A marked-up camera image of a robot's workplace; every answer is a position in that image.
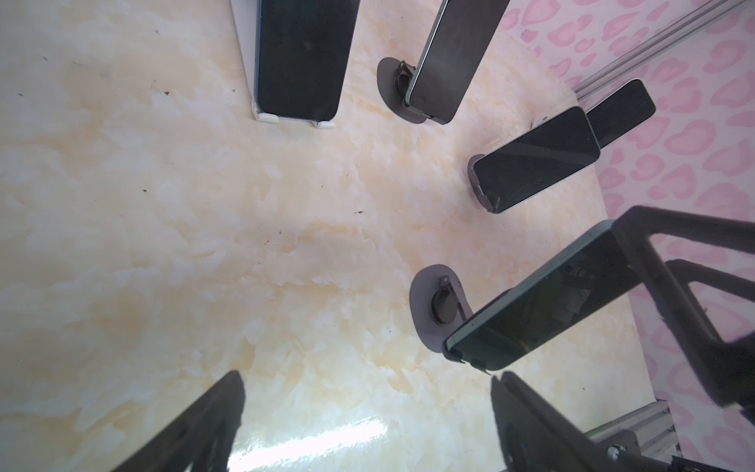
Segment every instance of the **black phone screen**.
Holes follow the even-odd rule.
[[[497,299],[482,308],[470,320],[488,320],[449,350],[482,369],[502,369],[637,284],[613,232],[605,231],[502,309],[489,312]]]
[[[344,86],[359,0],[260,0],[257,105],[329,121]]]
[[[447,0],[406,103],[448,123],[456,114],[509,0]]]
[[[608,146],[655,113],[643,81],[634,79],[587,112],[601,148]]]
[[[600,157],[584,111],[574,106],[475,162],[494,213],[526,200]]]

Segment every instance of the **table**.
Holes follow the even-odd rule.
[[[486,213],[467,160],[575,97],[501,28],[455,119],[375,71],[438,2],[362,0],[336,129],[251,117],[228,1],[0,6],[0,468],[109,470],[230,369],[232,470],[500,470],[490,377],[420,342],[431,264],[473,310],[606,217],[585,169]],[[653,400],[626,298],[513,366],[583,430]]]

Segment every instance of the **marble pattern tabletop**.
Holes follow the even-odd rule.
[[[0,470],[109,470],[230,369],[231,470],[504,467],[490,377],[420,342],[606,218],[592,167],[486,213],[467,160],[575,97],[499,28],[455,119],[382,103],[437,0],[362,0],[334,122],[251,107],[228,0],[0,2]],[[583,430],[653,400],[626,298],[513,366]]]

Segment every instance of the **pink heart pattern wallpaper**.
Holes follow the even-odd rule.
[[[704,3],[512,0],[501,25],[575,87]],[[755,220],[753,2],[633,76],[643,79],[658,111],[606,147],[596,163],[609,217],[651,205]],[[753,255],[670,236],[653,242],[666,259],[755,280]],[[724,340],[755,329],[755,304],[701,284],[692,284],[692,291]],[[647,290],[634,289],[630,300],[655,395],[670,404],[683,455],[728,470],[755,470],[755,427],[736,408],[721,409],[708,398]]]

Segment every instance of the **beige surface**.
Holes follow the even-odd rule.
[[[224,0],[0,2],[0,470],[107,470],[229,369],[233,470],[503,468],[489,377],[422,345],[411,279],[447,264],[477,310],[606,213],[592,168],[473,201],[471,155],[575,102],[502,29],[451,124],[386,110],[378,61],[437,6],[362,0],[321,131],[251,119]],[[623,298],[515,370],[583,429],[652,401]]]

